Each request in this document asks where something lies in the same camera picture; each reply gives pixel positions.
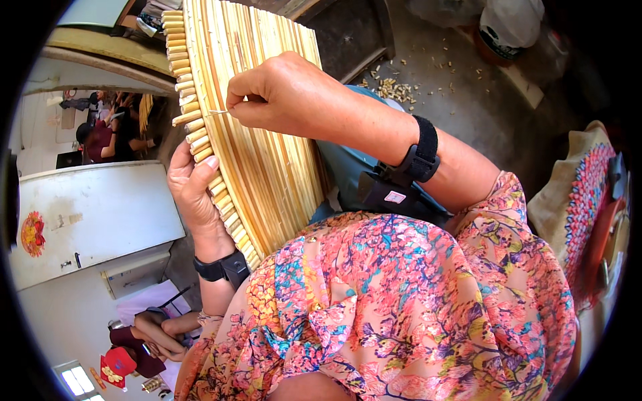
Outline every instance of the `label sticker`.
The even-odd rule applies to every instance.
[[[388,202],[394,202],[394,203],[401,203],[403,200],[406,199],[406,195],[400,194],[395,191],[390,191],[388,196],[383,198],[383,200],[388,201]]]

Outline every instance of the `black hair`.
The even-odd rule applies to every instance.
[[[84,144],[90,133],[91,126],[89,125],[89,123],[82,123],[76,130],[76,141],[78,141],[78,143]]]

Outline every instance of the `white door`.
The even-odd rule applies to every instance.
[[[19,219],[17,290],[185,236],[155,160],[22,177]]]

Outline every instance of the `red cap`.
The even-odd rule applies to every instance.
[[[124,347],[112,348],[105,354],[105,363],[116,374],[127,376],[136,370],[136,362],[129,356]]]

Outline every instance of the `finger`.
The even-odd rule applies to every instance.
[[[189,144],[187,141],[182,141],[174,151],[174,155],[169,162],[169,170],[176,171],[191,165],[194,156],[189,152]]]
[[[249,128],[266,128],[272,121],[273,106],[264,102],[242,101],[234,108],[229,108],[230,115]]]
[[[227,85],[227,100],[225,101],[227,110],[231,110],[242,102],[247,95],[263,96],[262,87],[263,74],[258,67],[233,76]]]
[[[187,199],[195,199],[202,196],[207,188],[207,184],[214,180],[218,170],[218,157],[210,156],[204,160],[204,163],[194,167],[192,175],[183,187],[183,195]]]

